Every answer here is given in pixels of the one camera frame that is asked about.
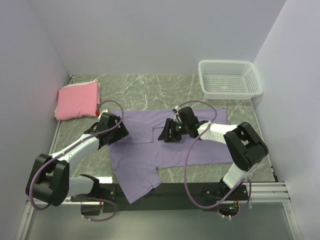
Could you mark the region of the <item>purple t shirt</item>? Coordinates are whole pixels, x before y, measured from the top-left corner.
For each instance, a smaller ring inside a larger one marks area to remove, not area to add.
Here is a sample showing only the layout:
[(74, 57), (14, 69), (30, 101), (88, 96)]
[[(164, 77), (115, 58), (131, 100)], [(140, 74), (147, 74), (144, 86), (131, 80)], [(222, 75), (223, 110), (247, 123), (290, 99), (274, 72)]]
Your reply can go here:
[(227, 146), (211, 140), (199, 140), (184, 135), (180, 142), (165, 143), (158, 137), (169, 109), (126, 110), (123, 123), (129, 135), (108, 147), (112, 167), (118, 183), (129, 203), (134, 203), (162, 181), (158, 169), (188, 165), (216, 165), (232, 163)]

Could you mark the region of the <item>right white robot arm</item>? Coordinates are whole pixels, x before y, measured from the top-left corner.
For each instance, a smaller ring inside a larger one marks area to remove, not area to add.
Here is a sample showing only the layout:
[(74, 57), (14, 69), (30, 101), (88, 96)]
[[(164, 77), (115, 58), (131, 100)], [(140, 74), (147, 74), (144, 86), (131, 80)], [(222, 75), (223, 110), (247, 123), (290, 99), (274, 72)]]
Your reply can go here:
[(167, 118), (158, 137), (165, 143), (178, 143), (183, 135), (193, 139), (225, 144), (232, 158), (232, 165), (219, 182), (222, 198), (230, 200), (237, 194), (236, 184), (269, 154), (269, 149), (248, 122), (238, 125), (198, 120), (191, 107), (176, 108), (174, 118)]

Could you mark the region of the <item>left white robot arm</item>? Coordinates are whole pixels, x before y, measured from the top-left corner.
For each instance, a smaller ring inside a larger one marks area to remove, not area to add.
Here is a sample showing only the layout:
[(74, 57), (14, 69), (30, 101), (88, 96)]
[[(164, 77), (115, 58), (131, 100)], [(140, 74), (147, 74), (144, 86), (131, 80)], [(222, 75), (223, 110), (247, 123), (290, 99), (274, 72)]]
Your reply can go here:
[(122, 117), (103, 112), (99, 120), (78, 140), (51, 155), (40, 154), (33, 164), (25, 193), (50, 206), (59, 206), (67, 197), (83, 195), (88, 201), (101, 197), (100, 181), (82, 174), (71, 177), (71, 169), (90, 154), (129, 135)]

